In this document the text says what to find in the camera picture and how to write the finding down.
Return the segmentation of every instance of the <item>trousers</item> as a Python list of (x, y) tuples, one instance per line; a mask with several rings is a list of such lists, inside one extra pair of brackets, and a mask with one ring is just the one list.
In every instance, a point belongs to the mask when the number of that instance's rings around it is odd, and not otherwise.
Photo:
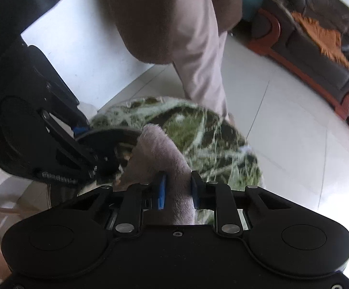
[(212, 0), (176, 0), (173, 65), (185, 97), (229, 121), (221, 64), (227, 32), (219, 35)]

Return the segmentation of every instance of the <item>sofa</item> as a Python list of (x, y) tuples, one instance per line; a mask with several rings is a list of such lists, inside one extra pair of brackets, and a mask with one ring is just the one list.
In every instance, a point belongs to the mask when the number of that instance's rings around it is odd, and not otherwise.
[(341, 34), (341, 51), (349, 61), (349, 7), (340, 0), (264, 0), (252, 22), (248, 48), (268, 55), (299, 76), (349, 124), (349, 69), (321, 54), (293, 19), (296, 11)]

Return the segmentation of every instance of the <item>tile floor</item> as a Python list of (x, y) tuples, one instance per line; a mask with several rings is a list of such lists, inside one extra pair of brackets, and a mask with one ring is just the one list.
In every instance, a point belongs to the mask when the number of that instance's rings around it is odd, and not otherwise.
[[(266, 188), (349, 230), (346, 124), (302, 81), (231, 36), (222, 75), (230, 111), (258, 155)], [(173, 66), (153, 66), (103, 109), (146, 95), (184, 97)], [(44, 194), (25, 192), (21, 199), (46, 207)], [(349, 277), (349, 263), (345, 274)]]

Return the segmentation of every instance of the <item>pink towel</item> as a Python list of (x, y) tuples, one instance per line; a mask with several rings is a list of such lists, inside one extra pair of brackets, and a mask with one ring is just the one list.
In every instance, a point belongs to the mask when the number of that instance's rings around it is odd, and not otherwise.
[(164, 210), (144, 212), (144, 224), (193, 225), (195, 209), (190, 189), (190, 173), (185, 158), (173, 141), (157, 125), (142, 130), (125, 173), (114, 191), (124, 191), (134, 183), (150, 183), (157, 172), (167, 173)]

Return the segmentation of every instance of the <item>towel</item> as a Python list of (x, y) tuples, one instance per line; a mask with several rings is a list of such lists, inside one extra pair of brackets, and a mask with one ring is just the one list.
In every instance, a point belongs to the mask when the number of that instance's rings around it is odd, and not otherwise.
[(304, 17), (298, 12), (292, 12), (292, 16), (310, 38), (317, 44), (321, 54), (327, 56), (331, 61), (343, 65), (349, 70), (349, 61), (341, 52), (341, 34), (337, 30), (325, 29), (320, 26), (319, 21)]
[(134, 183), (150, 183), (159, 171), (167, 173), (164, 210), (145, 211), (144, 224), (194, 225), (191, 169), (173, 141), (158, 125), (148, 124), (143, 128), (120, 183), (113, 189), (124, 191)]

